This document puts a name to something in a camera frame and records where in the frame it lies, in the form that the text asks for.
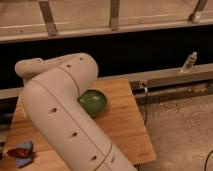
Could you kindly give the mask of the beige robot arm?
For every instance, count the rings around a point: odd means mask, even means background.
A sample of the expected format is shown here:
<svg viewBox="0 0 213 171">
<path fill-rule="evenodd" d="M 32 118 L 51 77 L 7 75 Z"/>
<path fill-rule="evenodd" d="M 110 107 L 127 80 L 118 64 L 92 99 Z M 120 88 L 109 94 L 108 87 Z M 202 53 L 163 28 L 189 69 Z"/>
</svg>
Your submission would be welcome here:
<svg viewBox="0 0 213 171">
<path fill-rule="evenodd" d="M 20 60 L 15 72 L 28 117 L 72 171 L 136 171 L 78 103 L 98 76 L 90 55 Z"/>
</svg>

